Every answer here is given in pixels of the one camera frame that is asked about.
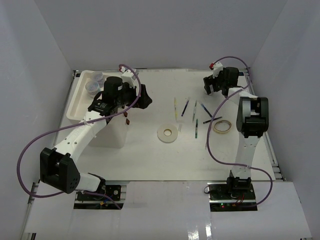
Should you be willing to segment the blue pen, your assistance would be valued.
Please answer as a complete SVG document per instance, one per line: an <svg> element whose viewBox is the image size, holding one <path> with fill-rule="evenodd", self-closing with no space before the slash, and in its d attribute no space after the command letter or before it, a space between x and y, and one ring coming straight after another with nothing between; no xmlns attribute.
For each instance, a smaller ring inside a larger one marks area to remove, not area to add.
<svg viewBox="0 0 320 240"><path fill-rule="evenodd" d="M209 110L205 107L205 105L201 102L198 101L200 106L203 108L203 110L210 116L210 118L212 118L212 114L209 112Z"/></svg>

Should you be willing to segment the yellow highlighter pen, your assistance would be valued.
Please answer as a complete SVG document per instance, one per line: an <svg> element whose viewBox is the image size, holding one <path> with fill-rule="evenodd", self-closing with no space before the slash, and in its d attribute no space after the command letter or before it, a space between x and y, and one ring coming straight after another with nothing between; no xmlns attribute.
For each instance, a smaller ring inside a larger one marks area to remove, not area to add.
<svg viewBox="0 0 320 240"><path fill-rule="evenodd" d="M177 99L176 99L176 97L174 97L174 117L175 117L175 120L177 121L178 120L178 111L177 111Z"/></svg>

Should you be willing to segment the grey clear pen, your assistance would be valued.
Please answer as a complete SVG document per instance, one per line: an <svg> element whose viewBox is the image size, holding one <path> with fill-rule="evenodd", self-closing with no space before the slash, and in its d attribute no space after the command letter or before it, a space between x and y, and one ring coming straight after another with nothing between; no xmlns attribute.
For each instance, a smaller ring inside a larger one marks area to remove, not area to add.
<svg viewBox="0 0 320 240"><path fill-rule="evenodd" d="M208 143L209 143L209 139L210 139L210 133L211 133L211 129L212 129L212 125L209 124L208 129L207 129L207 133L206 133L206 139L205 139L205 149L208 149Z"/></svg>

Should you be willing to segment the light green pen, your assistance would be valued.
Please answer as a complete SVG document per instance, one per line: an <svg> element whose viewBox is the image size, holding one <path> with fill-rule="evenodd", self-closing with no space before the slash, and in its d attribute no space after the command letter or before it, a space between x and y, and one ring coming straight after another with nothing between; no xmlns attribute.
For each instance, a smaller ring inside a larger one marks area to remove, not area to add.
<svg viewBox="0 0 320 240"><path fill-rule="evenodd" d="M195 122L197 103L198 103L198 101L196 100L195 103L194 103L193 112L192 112L192 123Z"/></svg>

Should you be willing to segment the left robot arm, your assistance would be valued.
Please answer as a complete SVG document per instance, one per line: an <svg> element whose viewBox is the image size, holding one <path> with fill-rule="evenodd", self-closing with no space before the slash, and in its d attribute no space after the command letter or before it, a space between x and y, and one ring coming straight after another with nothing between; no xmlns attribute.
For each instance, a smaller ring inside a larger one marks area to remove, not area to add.
<svg viewBox="0 0 320 240"><path fill-rule="evenodd" d="M105 180L93 173L81 173L77 168L81 153L119 115L119 108L145 109L151 103L144 84L136 88L120 77L107 77L103 90L94 96L79 126L52 149L46 147L40 153L40 180L66 194L88 191L96 200L103 198Z"/></svg>

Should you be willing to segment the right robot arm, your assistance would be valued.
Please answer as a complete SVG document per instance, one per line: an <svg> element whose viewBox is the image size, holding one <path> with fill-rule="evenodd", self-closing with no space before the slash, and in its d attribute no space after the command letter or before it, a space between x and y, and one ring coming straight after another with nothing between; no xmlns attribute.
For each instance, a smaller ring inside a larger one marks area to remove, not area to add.
<svg viewBox="0 0 320 240"><path fill-rule="evenodd" d="M238 105L236 129L239 133L236 158L226 181L226 195L236 200L252 186L251 169L258 142L269 128L269 100L250 94L238 85L239 70L223 67L219 62L210 66L212 75L205 77L204 89L209 95L221 92L226 100Z"/></svg>

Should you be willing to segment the white wide tape roll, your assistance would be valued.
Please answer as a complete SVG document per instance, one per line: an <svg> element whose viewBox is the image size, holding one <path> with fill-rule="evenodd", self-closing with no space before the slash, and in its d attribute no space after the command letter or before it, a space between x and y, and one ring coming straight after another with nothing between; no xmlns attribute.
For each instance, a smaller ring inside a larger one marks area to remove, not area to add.
<svg viewBox="0 0 320 240"><path fill-rule="evenodd" d="M178 129L170 123L162 124L157 129L157 137L163 143L173 143L178 138Z"/></svg>

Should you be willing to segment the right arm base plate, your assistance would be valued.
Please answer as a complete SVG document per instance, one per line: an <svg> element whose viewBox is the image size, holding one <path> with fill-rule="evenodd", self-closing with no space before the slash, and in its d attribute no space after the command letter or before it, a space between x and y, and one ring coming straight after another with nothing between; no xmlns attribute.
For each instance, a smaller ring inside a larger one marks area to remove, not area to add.
<svg viewBox="0 0 320 240"><path fill-rule="evenodd" d="M222 212L254 212L258 210L253 186L243 193L229 193L226 183L209 184L203 192L208 195L210 211Z"/></svg>

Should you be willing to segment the dark green pen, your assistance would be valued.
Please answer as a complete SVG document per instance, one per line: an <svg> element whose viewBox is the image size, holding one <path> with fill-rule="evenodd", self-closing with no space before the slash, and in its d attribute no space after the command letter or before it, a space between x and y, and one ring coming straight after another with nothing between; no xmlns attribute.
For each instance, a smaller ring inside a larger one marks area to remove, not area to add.
<svg viewBox="0 0 320 240"><path fill-rule="evenodd" d="M195 134L194 134L195 139L198 138L198 119L195 121Z"/></svg>

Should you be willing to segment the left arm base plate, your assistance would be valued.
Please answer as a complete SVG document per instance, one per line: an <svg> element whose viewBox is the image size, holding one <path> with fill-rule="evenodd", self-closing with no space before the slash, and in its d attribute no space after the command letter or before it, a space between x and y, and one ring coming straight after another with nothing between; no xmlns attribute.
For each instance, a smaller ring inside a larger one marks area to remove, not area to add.
<svg viewBox="0 0 320 240"><path fill-rule="evenodd" d="M74 209L78 210L121 210L126 199L126 185L105 185L98 194L78 191Z"/></svg>

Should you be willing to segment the purple pen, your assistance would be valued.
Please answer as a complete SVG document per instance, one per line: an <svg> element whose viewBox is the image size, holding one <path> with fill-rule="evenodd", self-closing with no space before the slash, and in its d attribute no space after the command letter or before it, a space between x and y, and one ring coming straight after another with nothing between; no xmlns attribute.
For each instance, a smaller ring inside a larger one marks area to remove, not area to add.
<svg viewBox="0 0 320 240"><path fill-rule="evenodd" d="M187 110L187 107L188 107L188 105L189 105L190 99L191 99L190 96L186 99L185 105L184 105L183 110L182 110L182 113L181 113L181 115L180 115L181 117L184 116L184 114L185 114L185 112L186 112L186 110Z"/></svg>

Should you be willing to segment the beige thin tape roll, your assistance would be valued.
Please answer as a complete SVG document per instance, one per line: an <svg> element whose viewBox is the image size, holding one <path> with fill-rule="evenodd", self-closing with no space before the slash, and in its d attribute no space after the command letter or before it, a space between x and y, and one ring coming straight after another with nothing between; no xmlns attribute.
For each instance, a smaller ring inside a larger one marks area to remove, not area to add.
<svg viewBox="0 0 320 240"><path fill-rule="evenodd" d="M232 123L228 120L217 121L213 126L213 131L217 134L226 134L232 128Z"/></svg>

